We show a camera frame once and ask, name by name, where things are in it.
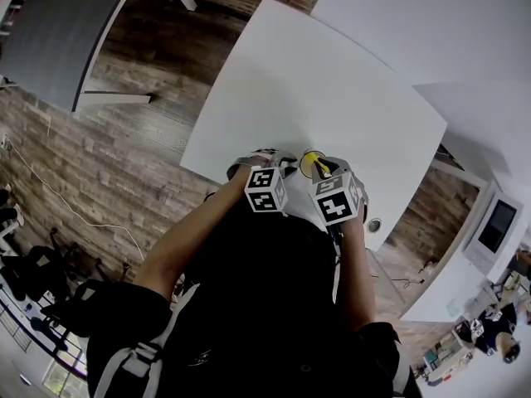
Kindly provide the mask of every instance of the black shirt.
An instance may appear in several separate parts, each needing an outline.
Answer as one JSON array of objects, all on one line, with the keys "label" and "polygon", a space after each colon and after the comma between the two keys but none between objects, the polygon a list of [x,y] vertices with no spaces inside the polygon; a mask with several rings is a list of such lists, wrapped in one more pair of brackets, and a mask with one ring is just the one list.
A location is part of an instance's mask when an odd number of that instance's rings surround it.
[{"label": "black shirt", "polygon": [[[331,240],[309,222],[236,205],[187,270],[201,285],[163,349],[158,397],[393,396],[398,337],[388,323],[339,328],[334,266]],[[154,339],[171,316],[161,295],[132,284],[113,284],[100,301],[87,351],[91,395],[119,349]],[[411,370],[406,380],[404,396],[420,396]],[[138,395],[143,384],[116,379],[107,396]]]},{"label": "black shirt", "polygon": [[501,317],[495,322],[493,317],[497,312],[498,309],[494,305],[490,305],[490,307],[479,316],[479,320],[483,324],[484,329],[481,339],[485,341],[485,344],[478,338],[478,340],[476,340],[476,346],[485,353],[486,350],[488,350],[488,347],[498,351],[498,347],[496,346],[496,338],[498,337],[498,334],[505,332],[512,335],[514,326],[516,326],[516,309],[514,304],[510,303],[509,305],[505,305],[501,309]]}]

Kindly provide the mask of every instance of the chair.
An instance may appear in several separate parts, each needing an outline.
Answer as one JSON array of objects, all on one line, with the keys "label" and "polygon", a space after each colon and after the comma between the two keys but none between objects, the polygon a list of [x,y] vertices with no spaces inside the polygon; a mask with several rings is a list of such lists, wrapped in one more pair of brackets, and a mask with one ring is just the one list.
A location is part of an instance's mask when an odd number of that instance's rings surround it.
[{"label": "chair", "polygon": [[72,244],[63,257],[54,238],[55,233],[57,229],[54,228],[50,233],[54,249],[47,246],[33,246],[27,256],[2,257],[5,265],[2,268],[2,276],[9,288],[17,291],[16,299],[23,300],[27,295],[29,299],[38,302],[49,290],[56,301],[64,301],[71,293],[66,276],[68,275],[73,281],[77,275],[84,278],[90,275],[82,273],[65,261],[78,245]]},{"label": "chair", "polygon": [[81,284],[71,299],[54,303],[41,309],[42,315],[52,322],[59,323],[67,331],[78,337],[88,337],[98,323],[96,291],[105,290],[106,282],[89,279]]},{"label": "chair", "polygon": [[68,351],[68,346],[65,344],[65,339],[62,337],[58,337],[51,329],[50,329],[50,321],[51,320],[41,320],[40,318],[33,317],[30,320],[30,324],[32,325],[32,329],[36,332],[41,332],[44,336],[46,336],[48,339],[50,339],[53,344],[59,349],[60,351]]}]

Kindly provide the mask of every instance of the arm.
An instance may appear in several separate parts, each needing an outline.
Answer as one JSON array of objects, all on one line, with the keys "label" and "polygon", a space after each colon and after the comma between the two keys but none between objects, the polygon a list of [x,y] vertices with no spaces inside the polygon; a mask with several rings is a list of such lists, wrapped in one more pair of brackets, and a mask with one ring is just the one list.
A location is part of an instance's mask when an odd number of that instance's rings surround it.
[{"label": "arm", "polygon": [[531,257],[529,257],[529,255],[526,252],[522,251],[522,250],[519,250],[519,251],[516,252],[516,259],[517,260],[522,260],[527,265],[531,266]]},{"label": "arm", "polygon": [[169,301],[173,287],[187,263],[214,227],[243,196],[250,170],[250,167],[240,167],[232,180],[216,194],[166,231],[149,251],[134,284],[151,289]]},{"label": "arm", "polygon": [[341,225],[343,244],[337,305],[343,325],[353,331],[374,322],[376,313],[373,279],[365,250],[363,208],[361,201],[358,216]]}]

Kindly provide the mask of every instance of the wooden floor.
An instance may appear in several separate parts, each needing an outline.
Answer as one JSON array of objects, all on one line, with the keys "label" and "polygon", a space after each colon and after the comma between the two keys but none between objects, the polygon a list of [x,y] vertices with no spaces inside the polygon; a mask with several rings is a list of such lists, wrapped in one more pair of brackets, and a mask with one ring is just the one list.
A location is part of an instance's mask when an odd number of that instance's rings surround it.
[{"label": "wooden floor", "polygon": [[[150,104],[95,106],[64,114],[16,88],[0,91],[0,133],[44,181],[90,224],[127,226],[143,255],[216,185],[179,167],[202,105],[246,21],[207,9],[186,12],[165,0],[128,0],[96,63],[90,87],[152,93]],[[10,182],[26,217],[23,251],[49,243],[57,227],[118,276],[141,256],[121,228],[91,227],[43,186],[17,153],[0,152],[0,183]],[[466,218],[477,191],[430,170],[378,258],[393,278],[421,279]],[[397,282],[398,287],[405,283]],[[375,279],[378,316],[398,330],[412,362],[450,326],[399,323],[399,308]],[[406,297],[418,284],[401,289]]]}]

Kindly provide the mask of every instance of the person in background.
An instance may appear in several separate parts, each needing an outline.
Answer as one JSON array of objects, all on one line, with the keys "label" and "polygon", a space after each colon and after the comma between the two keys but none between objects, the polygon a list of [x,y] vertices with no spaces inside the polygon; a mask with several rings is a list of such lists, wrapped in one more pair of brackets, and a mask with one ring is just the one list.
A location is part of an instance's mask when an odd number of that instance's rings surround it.
[{"label": "person in background", "polygon": [[[0,206],[4,206],[9,200],[9,193],[11,192],[11,186],[7,184],[0,190]],[[18,204],[15,204],[13,208],[0,209],[0,223],[9,220],[16,220],[20,227],[24,226],[24,217]]]},{"label": "person in background", "polygon": [[531,326],[531,297],[529,293],[520,298],[514,306],[516,307],[516,325],[523,326],[527,324]]},{"label": "person in background", "polygon": [[483,333],[472,335],[475,347],[483,353],[491,355],[498,352],[507,364],[516,360],[520,354],[520,344],[513,337],[517,322],[516,307],[508,303],[498,310],[498,306],[490,305],[480,316]]},{"label": "person in background", "polygon": [[531,253],[525,249],[518,249],[507,268],[531,280]]}]

